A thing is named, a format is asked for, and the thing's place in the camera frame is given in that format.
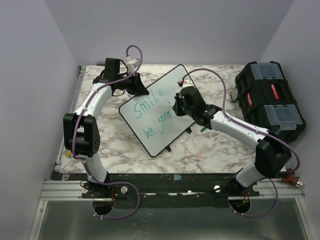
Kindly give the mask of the black framed whiteboard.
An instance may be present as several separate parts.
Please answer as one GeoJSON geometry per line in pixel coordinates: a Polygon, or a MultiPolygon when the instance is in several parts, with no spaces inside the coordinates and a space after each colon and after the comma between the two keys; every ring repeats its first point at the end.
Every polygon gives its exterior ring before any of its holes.
{"type": "Polygon", "coordinates": [[[190,128],[195,121],[173,111],[178,81],[187,74],[184,65],[175,66],[147,87],[148,95],[135,96],[119,107],[119,113],[151,157],[156,157],[190,128]]]}

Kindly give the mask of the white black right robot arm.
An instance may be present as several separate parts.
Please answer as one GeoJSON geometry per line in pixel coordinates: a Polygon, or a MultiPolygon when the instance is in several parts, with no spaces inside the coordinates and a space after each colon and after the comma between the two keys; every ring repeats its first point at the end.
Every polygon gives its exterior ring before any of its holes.
{"type": "Polygon", "coordinates": [[[224,133],[254,150],[254,162],[238,171],[230,183],[230,191],[236,196],[243,195],[256,181],[276,177],[292,157],[284,142],[279,142],[282,136],[279,129],[269,133],[266,128],[228,115],[220,107],[205,103],[194,86],[182,88],[174,99],[173,110],[177,116],[189,116],[196,124],[224,133]]]}

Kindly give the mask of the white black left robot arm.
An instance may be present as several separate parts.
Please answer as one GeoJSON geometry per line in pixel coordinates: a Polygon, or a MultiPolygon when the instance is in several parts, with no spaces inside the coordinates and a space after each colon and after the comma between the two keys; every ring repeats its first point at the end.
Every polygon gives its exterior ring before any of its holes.
{"type": "Polygon", "coordinates": [[[140,58],[130,55],[125,62],[106,58],[104,70],[93,80],[92,90],[84,103],[74,113],[63,117],[64,147],[71,151],[74,159],[82,162],[88,181],[95,183],[93,191],[101,198],[110,194],[111,185],[98,154],[101,137],[97,118],[116,90],[137,97],[149,94],[138,72],[141,63],[140,58]]]}

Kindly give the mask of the yellow small object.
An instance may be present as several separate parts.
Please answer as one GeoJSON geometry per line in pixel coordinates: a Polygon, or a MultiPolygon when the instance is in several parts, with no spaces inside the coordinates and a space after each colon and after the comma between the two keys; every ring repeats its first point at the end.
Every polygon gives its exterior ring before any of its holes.
{"type": "Polygon", "coordinates": [[[63,152],[63,154],[67,157],[67,158],[73,158],[73,154],[70,150],[66,150],[63,152]]]}

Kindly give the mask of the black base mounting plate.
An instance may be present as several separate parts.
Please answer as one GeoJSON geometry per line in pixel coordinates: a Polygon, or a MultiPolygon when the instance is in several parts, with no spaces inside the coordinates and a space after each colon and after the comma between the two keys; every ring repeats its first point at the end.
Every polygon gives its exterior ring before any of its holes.
{"type": "Polygon", "coordinates": [[[111,173],[112,186],[89,183],[84,173],[53,172],[52,181],[80,181],[87,189],[82,200],[117,209],[140,208],[227,208],[229,200],[258,197],[257,183],[244,190],[232,190],[232,173],[111,173]]]}

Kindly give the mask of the black plastic toolbox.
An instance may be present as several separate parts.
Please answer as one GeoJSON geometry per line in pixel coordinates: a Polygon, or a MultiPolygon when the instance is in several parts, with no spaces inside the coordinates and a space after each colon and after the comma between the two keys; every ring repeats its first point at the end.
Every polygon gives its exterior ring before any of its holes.
{"type": "Polygon", "coordinates": [[[229,94],[238,102],[246,122],[262,128],[279,128],[292,143],[306,128],[288,81],[278,62],[249,62],[235,77],[229,94]]]}

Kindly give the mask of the copper pipe fitting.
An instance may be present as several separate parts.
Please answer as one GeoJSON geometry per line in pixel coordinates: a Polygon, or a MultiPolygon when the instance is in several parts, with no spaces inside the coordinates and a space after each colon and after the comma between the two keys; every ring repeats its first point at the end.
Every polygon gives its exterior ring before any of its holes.
{"type": "Polygon", "coordinates": [[[282,174],[282,183],[286,183],[299,189],[301,189],[304,186],[304,183],[300,180],[300,178],[295,176],[295,170],[293,168],[290,168],[289,170],[282,172],[282,174]]]}

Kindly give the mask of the aluminium rail left edge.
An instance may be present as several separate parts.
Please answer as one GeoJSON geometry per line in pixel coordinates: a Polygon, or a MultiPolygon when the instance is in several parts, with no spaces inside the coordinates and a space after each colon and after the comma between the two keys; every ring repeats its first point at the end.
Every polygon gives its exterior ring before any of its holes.
{"type": "MultiPolygon", "coordinates": [[[[80,92],[81,92],[81,87],[82,87],[82,84],[83,84],[86,68],[87,68],[86,66],[80,66],[79,67],[79,75],[78,75],[78,79],[77,79],[77,84],[76,84],[76,87],[75,87],[74,95],[73,95],[73,98],[72,98],[72,102],[71,102],[71,105],[70,105],[70,109],[68,111],[69,113],[73,113],[77,109],[77,102],[78,102],[79,95],[80,95],[80,92]]],[[[55,165],[54,165],[54,171],[55,172],[59,172],[60,169],[61,169],[62,155],[63,155],[64,150],[65,150],[64,137],[62,137],[62,141],[61,141],[60,148],[58,150],[58,154],[57,154],[55,165]]]]}

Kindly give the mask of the front aluminium rail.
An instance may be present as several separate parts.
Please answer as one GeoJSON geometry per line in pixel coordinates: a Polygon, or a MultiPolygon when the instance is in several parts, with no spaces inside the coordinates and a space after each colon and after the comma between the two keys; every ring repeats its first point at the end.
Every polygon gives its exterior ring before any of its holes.
{"type": "Polygon", "coordinates": [[[81,201],[88,192],[80,186],[80,181],[44,181],[40,192],[40,201],[81,201]]]}

